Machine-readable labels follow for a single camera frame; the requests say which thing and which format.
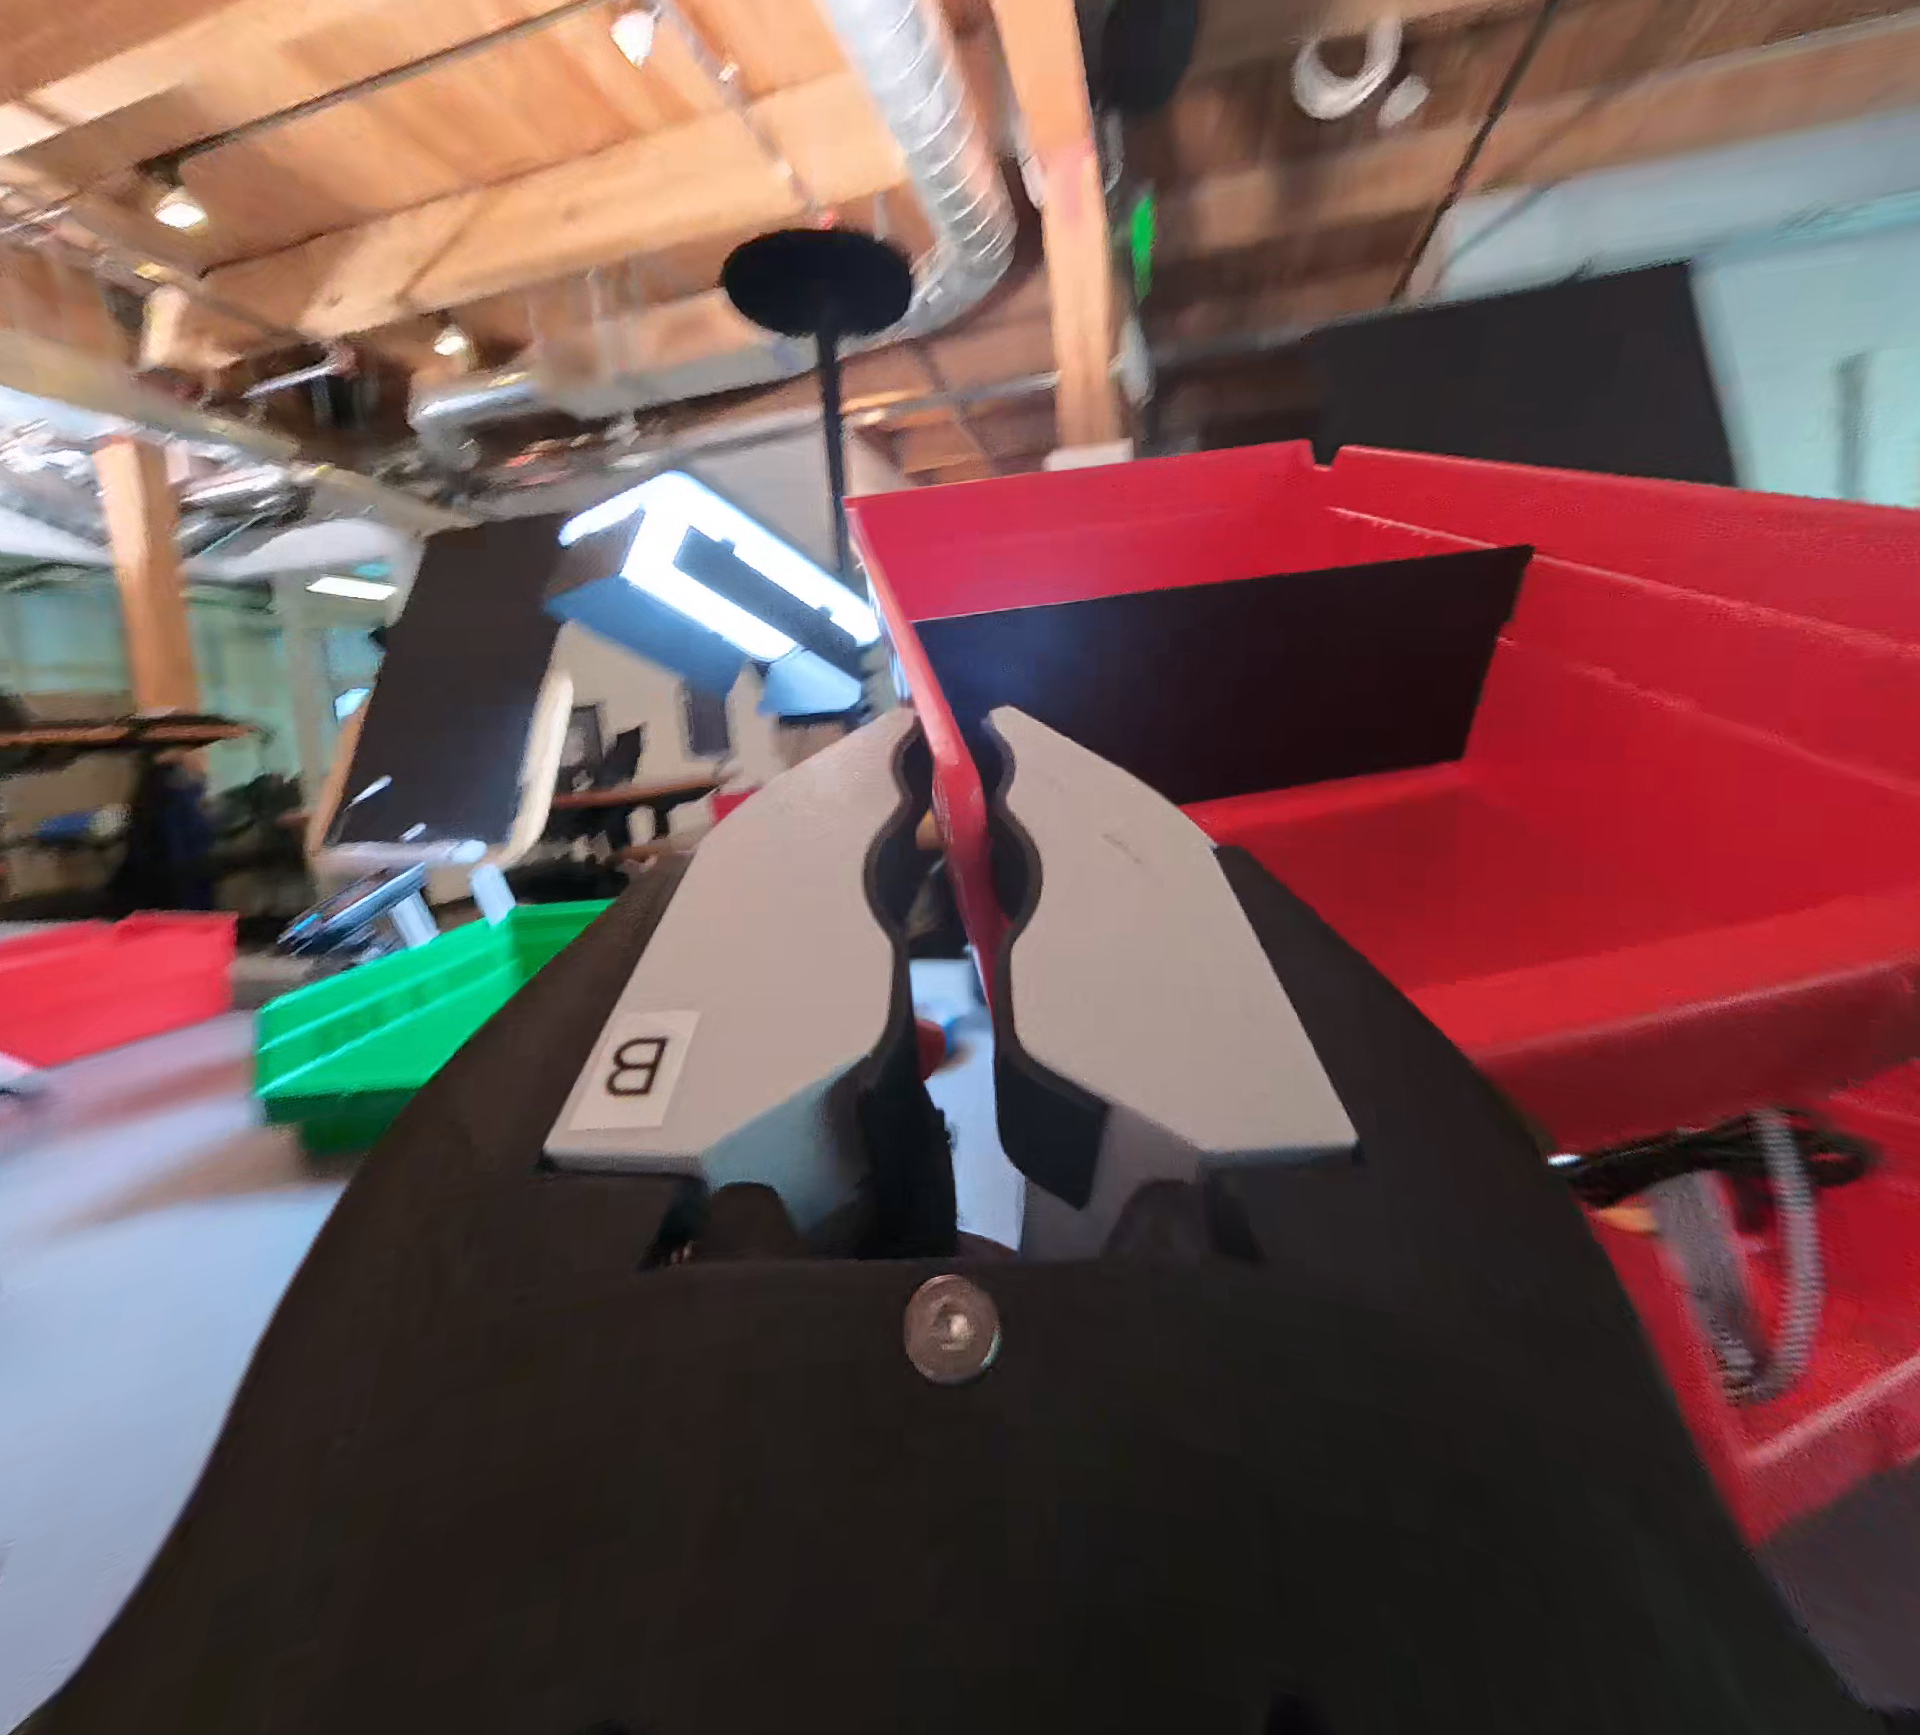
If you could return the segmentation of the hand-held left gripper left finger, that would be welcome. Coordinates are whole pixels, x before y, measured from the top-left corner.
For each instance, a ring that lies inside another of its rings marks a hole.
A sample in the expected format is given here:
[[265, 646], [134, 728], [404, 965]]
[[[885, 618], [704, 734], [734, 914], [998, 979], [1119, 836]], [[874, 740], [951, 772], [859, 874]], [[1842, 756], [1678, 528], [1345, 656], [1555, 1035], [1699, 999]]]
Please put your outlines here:
[[560, 1171], [771, 1189], [807, 1237], [956, 1249], [949, 1125], [920, 1063], [906, 922], [933, 758], [910, 710], [713, 830], [545, 1139]]

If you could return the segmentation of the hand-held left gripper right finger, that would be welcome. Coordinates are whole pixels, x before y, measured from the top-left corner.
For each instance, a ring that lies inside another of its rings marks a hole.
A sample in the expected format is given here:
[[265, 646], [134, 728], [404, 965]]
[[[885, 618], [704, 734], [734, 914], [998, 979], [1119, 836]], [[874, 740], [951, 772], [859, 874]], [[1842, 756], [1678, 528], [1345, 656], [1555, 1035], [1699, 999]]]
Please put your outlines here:
[[1136, 1195], [1350, 1161], [1358, 1131], [1202, 830], [1013, 706], [990, 866], [994, 1111], [1020, 1253], [1088, 1259]]

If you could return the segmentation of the red plastic bin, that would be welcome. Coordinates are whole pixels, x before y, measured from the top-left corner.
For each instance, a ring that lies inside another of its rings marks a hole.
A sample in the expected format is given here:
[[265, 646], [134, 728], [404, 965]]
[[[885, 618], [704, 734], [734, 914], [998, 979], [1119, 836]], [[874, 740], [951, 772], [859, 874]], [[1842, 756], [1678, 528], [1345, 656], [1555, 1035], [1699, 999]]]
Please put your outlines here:
[[55, 1069], [221, 1017], [237, 932], [227, 912], [142, 912], [4, 934], [4, 1069]]
[[1752, 1541], [1916, 1461], [1918, 518], [1309, 444], [855, 500], [949, 874], [1004, 930], [922, 622], [1534, 550], [1461, 762], [1178, 806], [1374, 963], [1582, 1161], [1788, 1117], [1811, 1227], [1721, 1175], [1759, 1373], [1730, 1397], [1655, 1225], [1603, 1211]]

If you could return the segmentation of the black bin divider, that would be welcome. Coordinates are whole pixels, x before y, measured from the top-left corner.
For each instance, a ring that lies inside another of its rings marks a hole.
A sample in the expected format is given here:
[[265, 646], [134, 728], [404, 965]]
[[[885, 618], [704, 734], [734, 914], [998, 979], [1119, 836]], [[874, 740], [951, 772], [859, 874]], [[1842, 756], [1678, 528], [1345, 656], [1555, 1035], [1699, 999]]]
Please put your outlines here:
[[1534, 550], [1475, 548], [922, 622], [974, 758], [1020, 710], [1190, 806], [1461, 762]]

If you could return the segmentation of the green plastic bin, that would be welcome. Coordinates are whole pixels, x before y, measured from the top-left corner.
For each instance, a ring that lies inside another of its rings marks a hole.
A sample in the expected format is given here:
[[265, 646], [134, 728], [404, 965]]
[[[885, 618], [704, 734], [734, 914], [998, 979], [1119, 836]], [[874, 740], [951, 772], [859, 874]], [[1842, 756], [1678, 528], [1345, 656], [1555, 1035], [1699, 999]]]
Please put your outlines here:
[[314, 1155], [359, 1153], [612, 904], [531, 904], [317, 979], [255, 1021], [253, 1097]]

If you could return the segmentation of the white board stand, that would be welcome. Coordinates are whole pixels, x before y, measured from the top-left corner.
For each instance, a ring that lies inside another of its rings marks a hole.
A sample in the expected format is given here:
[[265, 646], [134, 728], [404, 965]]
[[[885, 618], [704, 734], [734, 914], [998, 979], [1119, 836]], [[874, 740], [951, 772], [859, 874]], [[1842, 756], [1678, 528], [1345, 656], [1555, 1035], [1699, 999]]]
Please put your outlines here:
[[428, 884], [440, 870], [464, 872], [469, 896], [489, 926], [507, 922], [519, 902], [486, 844], [470, 838], [356, 844], [342, 848], [349, 884], [306, 908], [276, 937], [276, 949], [293, 957], [365, 957], [383, 951], [418, 949], [438, 937]]

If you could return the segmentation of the wooden board with black sheet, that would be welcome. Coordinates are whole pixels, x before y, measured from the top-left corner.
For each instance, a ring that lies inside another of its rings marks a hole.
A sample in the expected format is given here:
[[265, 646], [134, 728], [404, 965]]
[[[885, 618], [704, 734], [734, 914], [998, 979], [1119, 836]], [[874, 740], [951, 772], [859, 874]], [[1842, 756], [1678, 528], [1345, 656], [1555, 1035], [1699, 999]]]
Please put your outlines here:
[[1380, 310], [1309, 338], [1314, 456], [1418, 452], [1734, 490], [1693, 268]]
[[547, 608], [560, 514], [432, 534], [306, 820], [325, 876], [508, 866], [553, 808], [573, 682]]

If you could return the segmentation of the studio light panel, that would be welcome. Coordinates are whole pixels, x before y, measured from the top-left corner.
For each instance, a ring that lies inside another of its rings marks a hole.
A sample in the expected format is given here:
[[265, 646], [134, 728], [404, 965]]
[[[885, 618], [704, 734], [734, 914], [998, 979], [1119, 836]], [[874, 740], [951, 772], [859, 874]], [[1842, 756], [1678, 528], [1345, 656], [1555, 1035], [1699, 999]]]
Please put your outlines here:
[[688, 690], [761, 680], [778, 722], [850, 718], [881, 622], [865, 596], [706, 482], [668, 470], [568, 518], [543, 610]]

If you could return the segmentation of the black disc-topped pole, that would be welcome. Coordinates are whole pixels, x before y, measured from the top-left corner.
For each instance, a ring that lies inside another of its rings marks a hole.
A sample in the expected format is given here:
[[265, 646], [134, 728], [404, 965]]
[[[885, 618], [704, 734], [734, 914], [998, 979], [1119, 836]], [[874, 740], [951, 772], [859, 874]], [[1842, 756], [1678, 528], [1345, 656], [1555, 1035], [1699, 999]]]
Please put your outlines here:
[[866, 232], [786, 228], [739, 244], [724, 260], [720, 282], [743, 320], [816, 352], [835, 570], [850, 580], [841, 350], [904, 320], [914, 300], [913, 266], [892, 242]]

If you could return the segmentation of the silver ventilation duct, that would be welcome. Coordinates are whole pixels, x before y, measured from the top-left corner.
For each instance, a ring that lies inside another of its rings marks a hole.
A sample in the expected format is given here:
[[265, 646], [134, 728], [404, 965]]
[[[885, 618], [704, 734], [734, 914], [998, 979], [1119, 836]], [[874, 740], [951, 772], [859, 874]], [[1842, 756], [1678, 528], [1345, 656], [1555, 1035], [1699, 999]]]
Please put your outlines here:
[[914, 296], [863, 348], [918, 342], [979, 308], [1016, 258], [1019, 218], [942, 0], [819, 0], [895, 140], [930, 232]]

